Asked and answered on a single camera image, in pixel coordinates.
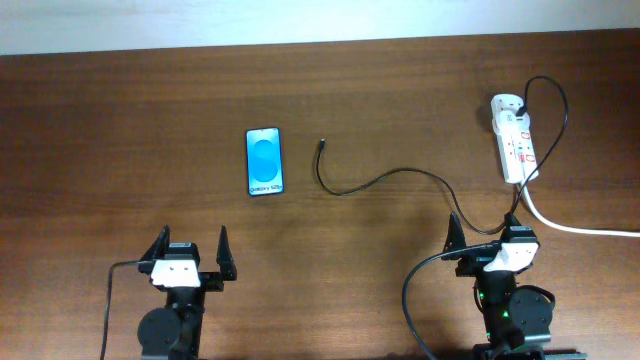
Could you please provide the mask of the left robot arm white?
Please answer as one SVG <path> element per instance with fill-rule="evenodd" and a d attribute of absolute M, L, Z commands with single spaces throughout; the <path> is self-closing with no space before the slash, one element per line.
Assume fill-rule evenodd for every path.
<path fill-rule="evenodd" d="M 199 357 L 206 294 L 221 292 L 225 283 L 237 279 L 225 227 L 220 231 L 216 263 L 217 271 L 201 271 L 198 246 L 172 242 L 170 228 L 161 230 L 138 265 L 150 284 L 166 294 L 165 305 L 149 311 L 139 322 L 137 337 L 143 359 Z"/>

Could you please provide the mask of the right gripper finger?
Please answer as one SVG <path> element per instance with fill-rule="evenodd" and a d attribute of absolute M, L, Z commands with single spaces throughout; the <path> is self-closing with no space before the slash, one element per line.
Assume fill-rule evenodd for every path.
<path fill-rule="evenodd" d="M 456 213 L 451 213 L 443 252 L 448 256 L 458 256 L 467 247 L 465 235 Z"/>
<path fill-rule="evenodd" d="M 503 239 L 512 239 L 519 236 L 521 231 L 521 224 L 515 215 L 508 212 L 504 216 L 504 229 L 502 230 Z"/>

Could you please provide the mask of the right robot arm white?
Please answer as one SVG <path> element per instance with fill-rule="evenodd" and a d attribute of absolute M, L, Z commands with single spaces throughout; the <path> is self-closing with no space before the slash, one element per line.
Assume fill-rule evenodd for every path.
<path fill-rule="evenodd" d="M 469 246 L 459 217 L 451 214 L 443 259 L 455 261 L 458 277 L 472 277 L 474 301 L 483 315 L 488 342 L 473 347 L 474 359 L 586 359 L 577 350 L 546 350 L 556 299 L 516 276 L 531 268 L 540 243 L 532 228 L 505 217 L 500 238 Z"/>

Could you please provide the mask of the white USB charger plug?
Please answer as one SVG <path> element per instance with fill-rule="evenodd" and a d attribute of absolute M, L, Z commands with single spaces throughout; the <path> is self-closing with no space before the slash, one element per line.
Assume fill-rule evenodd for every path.
<path fill-rule="evenodd" d="M 528 131 L 530 117 L 528 114 L 517 116 L 514 111 L 503 109 L 493 115 L 493 130 L 496 135 L 506 136 L 509 133 Z"/>

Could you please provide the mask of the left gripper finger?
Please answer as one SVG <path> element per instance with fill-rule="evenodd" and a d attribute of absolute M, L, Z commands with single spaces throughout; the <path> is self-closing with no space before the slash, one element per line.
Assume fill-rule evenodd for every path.
<path fill-rule="evenodd" d="M 230 249 L 228 232 L 225 226 L 221 227 L 219 235 L 216 263 L 219 265 L 223 280 L 237 279 L 237 268 Z"/>
<path fill-rule="evenodd" d="M 165 225 L 156 240 L 140 258 L 141 262 L 157 260 L 164 256 L 170 242 L 170 227 Z"/>

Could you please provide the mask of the blue Galaxy smartphone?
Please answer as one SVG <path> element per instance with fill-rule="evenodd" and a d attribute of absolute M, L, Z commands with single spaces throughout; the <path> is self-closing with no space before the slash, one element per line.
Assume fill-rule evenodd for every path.
<path fill-rule="evenodd" d="M 272 127 L 248 130 L 245 140 L 249 195 L 283 193 L 284 173 L 279 129 Z"/>

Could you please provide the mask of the white power strip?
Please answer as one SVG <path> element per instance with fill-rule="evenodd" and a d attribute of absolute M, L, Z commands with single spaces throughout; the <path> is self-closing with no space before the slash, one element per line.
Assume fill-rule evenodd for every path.
<path fill-rule="evenodd" d="M 522 105 L 523 100 L 517 95 L 495 95 L 491 100 L 492 116 L 503 109 L 514 111 L 517 115 Z M 496 139 L 506 183 L 523 184 L 528 177 L 535 179 L 538 176 L 530 128 L 506 136 L 496 135 Z"/>

